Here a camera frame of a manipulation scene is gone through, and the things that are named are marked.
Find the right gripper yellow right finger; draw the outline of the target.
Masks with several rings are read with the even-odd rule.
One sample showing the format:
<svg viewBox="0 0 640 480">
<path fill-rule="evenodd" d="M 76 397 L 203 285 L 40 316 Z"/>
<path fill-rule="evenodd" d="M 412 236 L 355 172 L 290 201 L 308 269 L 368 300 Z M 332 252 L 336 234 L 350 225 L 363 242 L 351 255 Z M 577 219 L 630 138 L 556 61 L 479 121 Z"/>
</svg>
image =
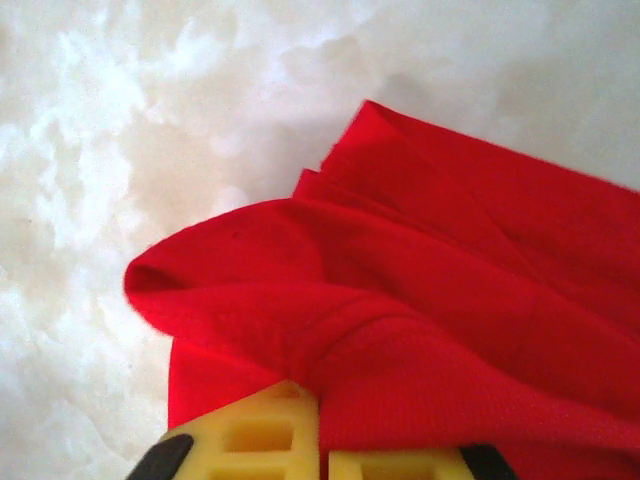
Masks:
<svg viewBox="0 0 640 480">
<path fill-rule="evenodd" d="M 400 451 L 333 451 L 331 480 L 517 479 L 501 453 L 490 445 Z"/>
</svg>

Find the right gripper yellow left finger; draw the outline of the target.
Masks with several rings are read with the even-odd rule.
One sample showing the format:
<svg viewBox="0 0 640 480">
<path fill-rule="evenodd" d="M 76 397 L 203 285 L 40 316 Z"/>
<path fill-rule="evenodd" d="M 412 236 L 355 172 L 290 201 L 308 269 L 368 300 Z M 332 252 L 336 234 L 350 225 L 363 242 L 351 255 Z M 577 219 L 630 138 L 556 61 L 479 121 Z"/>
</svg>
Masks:
<svg viewBox="0 0 640 480">
<path fill-rule="evenodd" d="M 318 479 L 318 405 L 283 381 L 167 431 L 132 479 Z"/>
</svg>

